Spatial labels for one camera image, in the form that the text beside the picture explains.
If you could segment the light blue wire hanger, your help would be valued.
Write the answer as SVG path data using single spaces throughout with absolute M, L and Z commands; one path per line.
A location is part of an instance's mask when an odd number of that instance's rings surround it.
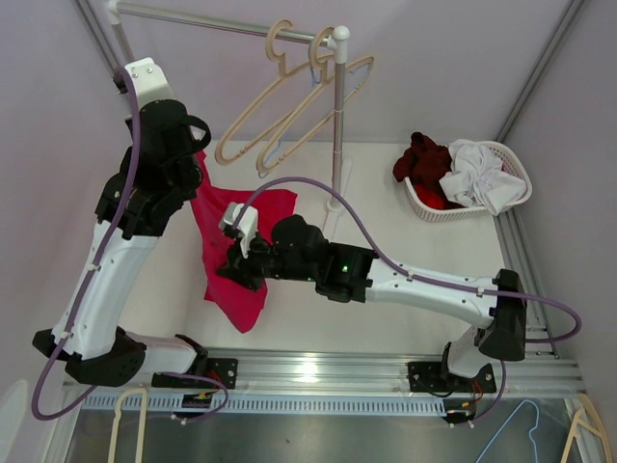
M 315 67 L 308 68 L 311 79 L 308 94 L 297 108 L 257 136 L 259 154 L 255 167 L 258 176 L 271 176 L 302 145 L 331 124 L 335 115 L 362 90 L 373 68 L 372 56 L 354 60 L 345 65 L 341 84 L 336 83 L 333 66 L 327 66 L 329 75 Z

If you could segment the beige hanger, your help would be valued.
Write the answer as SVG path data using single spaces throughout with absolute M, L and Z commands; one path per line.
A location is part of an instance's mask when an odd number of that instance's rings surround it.
M 256 145 L 258 135 L 251 142 L 249 142 L 248 145 L 233 156 L 224 156 L 225 145 L 231 136 L 234 135 L 244 121 L 289 78 L 311 67 L 315 67 L 317 70 L 326 71 L 326 74 L 329 75 L 330 73 L 327 71 L 327 66 L 333 66 L 335 70 L 336 83 L 342 83 L 342 74 L 344 72 L 345 65 L 347 64 L 347 48 L 350 37 L 349 30 L 344 26 L 325 28 L 308 42 L 308 59 L 299 66 L 289 69 L 286 67 L 286 55 L 283 52 L 279 53 L 275 50 L 274 41 L 283 32 L 289 32 L 292 27 L 293 24 L 291 21 L 282 19 L 275 23 L 266 35 L 266 56 L 269 61 L 278 65 L 279 77 L 244 110 L 244 112 L 236 119 L 234 123 L 230 125 L 223 137 L 218 141 L 218 145 L 215 149 L 215 160 L 218 164 L 227 166 L 235 162 L 238 158 L 246 154 L 246 152 L 251 150 Z M 342 109 L 335 115 L 334 121 L 335 123 L 342 122 Z
M 293 23 L 282 19 L 270 28 L 266 36 L 266 56 L 268 60 L 278 65 L 279 76 L 275 83 L 266 89 L 261 98 L 270 96 L 289 78 L 303 71 L 309 74 L 310 90 L 296 107 L 258 137 L 260 141 L 267 141 L 256 161 L 257 172 L 262 178 L 268 177 L 276 167 L 297 151 L 302 144 L 308 142 L 328 122 L 333 122 L 335 125 L 335 156 L 341 156 L 345 104 L 361 90 L 375 64 L 375 58 L 371 55 L 351 61 L 348 57 L 350 31 L 345 26 L 336 26 L 326 27 L 318 34 L 311 36 L 308 41 L 306 61 L 289 69 L 286 66 L 286 55 L 275 50 L 274 41 L 279 39 L 284 32 L 292 33 L 293 31 Z M 334 88 L 333 108 L 324 114 L 323 118 L 302 135 L 291 148 L 281 151 L 283 136 L 330 87 Z

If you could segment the bright red t shirt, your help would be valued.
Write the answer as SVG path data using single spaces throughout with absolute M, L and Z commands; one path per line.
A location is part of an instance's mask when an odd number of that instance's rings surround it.
M 414 189 L 418 199 L 427 207 L 436 210 L 445 210 L 446 203 L 442 196 L 431 188 L 423 184 L 415 184 Z

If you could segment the maroon t shirt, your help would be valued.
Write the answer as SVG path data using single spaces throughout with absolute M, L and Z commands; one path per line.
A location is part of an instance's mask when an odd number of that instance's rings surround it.
M 396 160 L 392 173 L 398 182 L 408 177 L 412 184 L 434 187 L 450 171 L 451 162 L 447 146 L 438 145 L 421 132 L 414 132 L 410 146 Z

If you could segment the white t shirt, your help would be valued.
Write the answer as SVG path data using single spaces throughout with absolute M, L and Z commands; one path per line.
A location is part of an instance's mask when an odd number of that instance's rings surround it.
M 446 198 L 463 207 L 484 206 L 497 216 L 526 192 L 523 179 L 508 174 L 486 145 L 459 139 L 448 146 L 450 171 L 439 184 Z

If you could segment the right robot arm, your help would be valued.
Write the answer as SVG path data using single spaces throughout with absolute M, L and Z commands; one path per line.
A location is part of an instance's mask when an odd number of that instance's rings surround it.
M 463 389 L 492 360 L 520 362 L 525 357 L 526 303 L 519 275 L 501 269 L 493 277 L 423 275 L 401 262 L 387 262 L 367 248 L 335 243 L 297 214 L 280 220 L 269 239 L 254 219 L 234 229 L 226 260 L 216 273 L 247 289 L 266 280 L 308 282 L 317 294 L 338 303 L 395 303 L 457 318 L 468 330 L 444 349 L 439 378 L 449 390 Z

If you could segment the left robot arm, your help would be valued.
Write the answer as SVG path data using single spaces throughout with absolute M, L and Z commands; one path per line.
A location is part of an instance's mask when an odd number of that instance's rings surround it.
M 201 384 L 207 352 L 183 335 L 156 338 L 119 325 L 148 254 L 171 217 L 196 198 L 202 182 L 197 154 L 210 142 L 208 125 L 174 99 L 139 112 L 137 156 L 128 152 L 105 184 L 95 209 L 94 239 L 80 287 L 61 321 L 35 333 L 33 345 L 64 363 L 76 382 L 119 387 L 149 375 L 155 387 Z

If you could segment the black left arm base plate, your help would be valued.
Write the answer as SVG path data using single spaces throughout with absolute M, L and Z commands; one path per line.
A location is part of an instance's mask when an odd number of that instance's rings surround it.
M 169 373 L 156 373 L 152 376 L 151 386 L 167 389 L 218 389 L 217 385 L 205 381 L 205 379 L 210 379 L 221 383 L 229 390 L 234 390 L 238 366 L 239 362 L 235 358 L 208 358 L 201 367 L 191 368 L 186 372 L 186 375 L 191 375 L 191 378 L 180 378 Z

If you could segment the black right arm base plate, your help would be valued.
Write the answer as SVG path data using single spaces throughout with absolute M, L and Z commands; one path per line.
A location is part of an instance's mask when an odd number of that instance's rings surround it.
M 479 386 L 482 393 L 497 392 L 496 377 L 490 364 L 481 368 L 472 378 L 446 372 L 441 362 L 409 362 L 407 372 L 412 393 L 446 398 L 452 394 L 471 394 L 473 385 Z

